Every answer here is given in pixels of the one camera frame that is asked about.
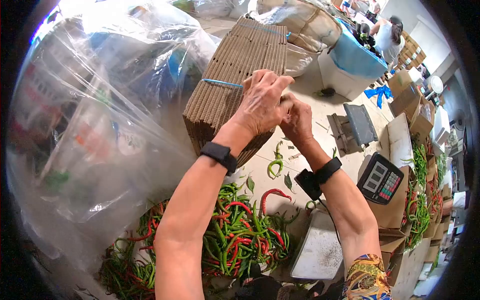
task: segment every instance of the scale display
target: scale display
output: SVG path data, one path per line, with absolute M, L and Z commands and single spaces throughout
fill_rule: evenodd
M 357 187 L 368 200 L 387 205 L 402 179 L 403 172 L 380 153 L 375 152 Z

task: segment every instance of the scale keypad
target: scale keypad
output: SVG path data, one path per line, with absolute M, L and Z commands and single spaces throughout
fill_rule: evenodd
M 400 184 L 400 178 L 393 172 L 388 175 L 384 186 L 380 189 L 379 195 L 384 199 L 390 200 L 396 187 Z

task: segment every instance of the black cable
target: black cable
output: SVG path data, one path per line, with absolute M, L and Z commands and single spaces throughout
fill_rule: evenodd
M 335 228 L 336 239 L 338 240 L 338 243 L 339 243 L 340 246 L 341 246 L 342 243 L 340 242 L 340 238 L 338 237 L 338 230 L 336 229 L 335 222 L 333 221 L 332 215 L 330 214 L 330 211 L 328 210 L 328 207 L 322 202 L 322 200 L 321 200 L 320 198 L 318 198 L 318 201 L 325 207 L 325 209 L 326 209 L 327 212 L 328 212 L 328 215 L 329 215 L 330 218 L 332 219 L 333 227 Z

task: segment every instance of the hand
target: hand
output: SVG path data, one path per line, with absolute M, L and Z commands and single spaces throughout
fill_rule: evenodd
M 280 96 L 294 82 L 269 70 L 254 71 L 243 82 L 243 101 L 227 123 L 243 128 L 251 138 L 279 125 L 292 106 L 288 100 L 279 102 Z
M 280 124 L 285 136 L 300 150 L 315 139 L 312 133 L 312 108 L 310 105 L 301 102 L 292 93 L 284 95 L 292 107 Z

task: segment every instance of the white tank top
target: white tank top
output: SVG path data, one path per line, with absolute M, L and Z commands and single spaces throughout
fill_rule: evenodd
M 393 43 L 391 35 L 392 23 L 387 21 L 385 24 L 380 26 L 375 38 L 375 49 L 377 49 L 378 52 L 383 52 L 384 59 L 387 64 L 393 62 L 399 54 L 399 51 L 397 50 L 398 45 Z

